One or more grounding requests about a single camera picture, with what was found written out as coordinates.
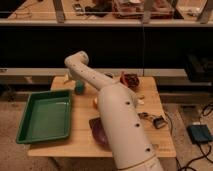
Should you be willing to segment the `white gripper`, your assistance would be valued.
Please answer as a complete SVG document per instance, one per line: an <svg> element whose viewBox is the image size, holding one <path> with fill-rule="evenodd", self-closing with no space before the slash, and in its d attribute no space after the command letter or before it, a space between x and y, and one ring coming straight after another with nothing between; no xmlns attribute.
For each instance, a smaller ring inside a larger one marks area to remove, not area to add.
<svg viewBox="0 0 213 171"><path fill-rule="evenodd" d="M71 81L81 81L81 78L77 76L76 74L72 74L71 72L68 72L64 76L64 83L69 83Z"/></svg>

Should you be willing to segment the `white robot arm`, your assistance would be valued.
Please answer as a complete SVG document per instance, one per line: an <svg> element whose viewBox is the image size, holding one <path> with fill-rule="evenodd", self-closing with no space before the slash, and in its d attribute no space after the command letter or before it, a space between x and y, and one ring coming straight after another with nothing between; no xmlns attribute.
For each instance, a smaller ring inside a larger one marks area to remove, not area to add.
<svg viewBox="0 0 213 171"><path fill-rule="evenodd" d="M84 51L68 56L64 63L74 79L98 90L97 107L118 171L164 171L136 111L136 94L87 66Z"/></svg>

